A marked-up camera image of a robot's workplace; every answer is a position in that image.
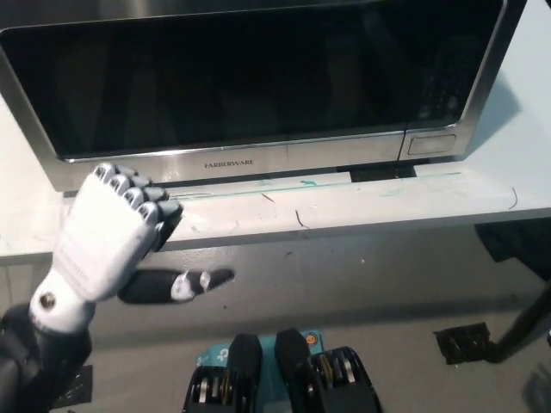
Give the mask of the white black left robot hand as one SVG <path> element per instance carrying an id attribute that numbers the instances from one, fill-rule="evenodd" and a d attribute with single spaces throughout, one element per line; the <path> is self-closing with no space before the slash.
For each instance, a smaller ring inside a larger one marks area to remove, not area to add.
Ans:
<path id="1" fill-rule="evenodd" d="M 53 248 L 52 266 L 29 303 L 33 325 L 73 335 L 98 303 L 186 303 L 233 280 L 229 268 L 140 268 L 178 226 L 183 206 L 132 170 L 101 163 L 85 178 Z"/>

